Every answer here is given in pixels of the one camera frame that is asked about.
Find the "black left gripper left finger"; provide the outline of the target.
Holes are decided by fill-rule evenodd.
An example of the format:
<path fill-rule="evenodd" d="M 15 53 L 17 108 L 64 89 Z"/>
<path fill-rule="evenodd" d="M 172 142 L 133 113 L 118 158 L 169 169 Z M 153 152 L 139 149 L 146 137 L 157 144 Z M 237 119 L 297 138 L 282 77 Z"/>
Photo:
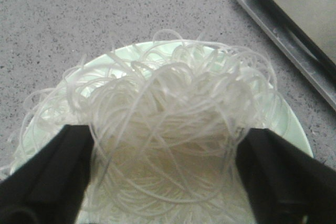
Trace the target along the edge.
<path fill-rule="evenodd" d="M 90 180 L 92 149 L 87 125 L 65 125 L 1 182 L 1 223 L 75 223 Z"/>

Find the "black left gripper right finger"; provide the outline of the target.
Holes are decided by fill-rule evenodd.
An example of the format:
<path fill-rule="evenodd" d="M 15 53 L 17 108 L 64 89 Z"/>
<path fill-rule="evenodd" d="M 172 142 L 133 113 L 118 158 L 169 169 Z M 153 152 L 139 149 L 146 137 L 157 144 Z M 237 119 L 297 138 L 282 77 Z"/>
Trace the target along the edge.
<path fill-rule="evenodd" d="M 335 223 L 335 171 L 269 129 L 250 129 L 236 165 L 257 223 Z"/>

